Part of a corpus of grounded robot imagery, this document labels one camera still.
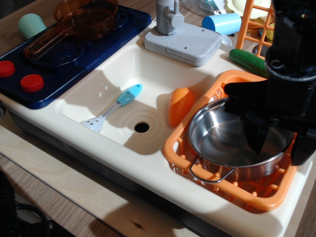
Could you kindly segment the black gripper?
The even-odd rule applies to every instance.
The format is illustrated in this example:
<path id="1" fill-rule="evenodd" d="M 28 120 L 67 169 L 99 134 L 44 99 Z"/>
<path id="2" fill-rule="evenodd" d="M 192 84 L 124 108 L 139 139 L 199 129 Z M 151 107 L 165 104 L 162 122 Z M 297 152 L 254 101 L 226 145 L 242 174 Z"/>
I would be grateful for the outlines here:
<path id="1" fill-rule="evenodd" d="M 266 53 L 269 78 L 225 86 L 226 110 L 244 118 L 249 147 L 261 153 L 271 126 L 298 133 L 292 166 L 303 165 L 316 151 L 316 3 L 275 0 L 273 44 Z"/>

